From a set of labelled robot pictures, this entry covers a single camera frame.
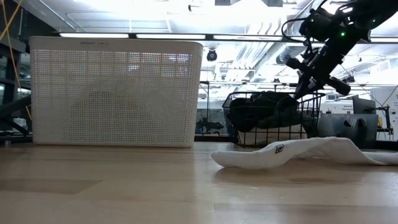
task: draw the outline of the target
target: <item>table surface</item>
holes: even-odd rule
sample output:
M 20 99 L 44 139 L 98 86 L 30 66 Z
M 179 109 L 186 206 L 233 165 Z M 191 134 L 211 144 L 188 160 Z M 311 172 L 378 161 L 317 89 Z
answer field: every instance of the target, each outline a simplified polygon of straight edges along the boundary
M 396 167 L 223 169 L 217 150 L 242 149 L 1 148 L 1 223 L 397 223 Z

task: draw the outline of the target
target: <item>ceiling light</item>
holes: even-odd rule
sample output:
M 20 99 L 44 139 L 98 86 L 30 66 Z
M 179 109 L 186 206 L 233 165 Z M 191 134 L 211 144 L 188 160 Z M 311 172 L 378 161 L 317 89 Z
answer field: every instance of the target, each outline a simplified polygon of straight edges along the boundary
M 129 38 L 129 34 L 87 34 L 87 33 L 61 33 L 61 37 L 77 38 Z
M 371 41 L 380 43 L 398 43 L 398 37 L 371 37 Z
M 282 36 L 256 36 L 256 35 L 214 35 L 215 40 L 251 40 L 251 41 L 264 41 L 269 42 L 281 41 Z
M 289 47 L 305 47 L 303 43 L 286 43 Z M 312 47 L 323 47 L 322 43 L 311 43 Z
M 204 40 L 205 35 L 198 34 L 137 34 L 138 39 L 181 39 Z
M 243 85 L 244 82 L 209 82 L 209 84 Z
M 305 41 L 307 39 L 305 37 L 291 37 L 291 38 L 293 38 L 295 40 L 299 40 L 299 41 Z
M 247 71 L 247 72 L 255 72 L 256 69 L 250 69 L 250 68 L 229 68 L 229 70 L 240 70 L 240 71 Z

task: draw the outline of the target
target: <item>security camera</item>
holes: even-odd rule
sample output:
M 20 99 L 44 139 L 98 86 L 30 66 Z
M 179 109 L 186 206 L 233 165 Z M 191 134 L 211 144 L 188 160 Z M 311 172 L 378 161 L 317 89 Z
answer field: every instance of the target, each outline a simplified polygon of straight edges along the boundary
M 211 49 L 211 50 L 209 50 L 209 52 L 207 53 L 207 61 L 209 61 L 209 62 L 214 62 L 215 60 L 217 60 L 217 53 L 216 53 L 216 50 Z

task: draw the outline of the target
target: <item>wire basket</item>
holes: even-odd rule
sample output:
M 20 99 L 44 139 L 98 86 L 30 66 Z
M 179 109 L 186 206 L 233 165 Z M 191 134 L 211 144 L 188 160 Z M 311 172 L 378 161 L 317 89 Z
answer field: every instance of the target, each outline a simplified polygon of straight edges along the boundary
M 298 101 L 289 97 L 293 94 L 271 91 L 229 94 L 223 109 L 231 141 L 244 147 L 264 147 L 276 141 L 316 137 L 321 97 L 325 94 L 312 93 Z M 267 95 L 283 96 L 292 104 L 284 106 L 282 101 L 272 101 Z M 254 103 L 259 97 L 263 97 L 263 102 Z M 234 103 L 237 99 L 241 102 L 239 106 Z

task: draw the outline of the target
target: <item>white plastic basket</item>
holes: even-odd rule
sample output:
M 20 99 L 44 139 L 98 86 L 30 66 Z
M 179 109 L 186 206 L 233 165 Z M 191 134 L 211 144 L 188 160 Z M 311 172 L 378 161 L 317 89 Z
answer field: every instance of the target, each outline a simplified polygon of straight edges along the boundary
M 32 37 L 37 144 L 190 147 L 203 46 Z

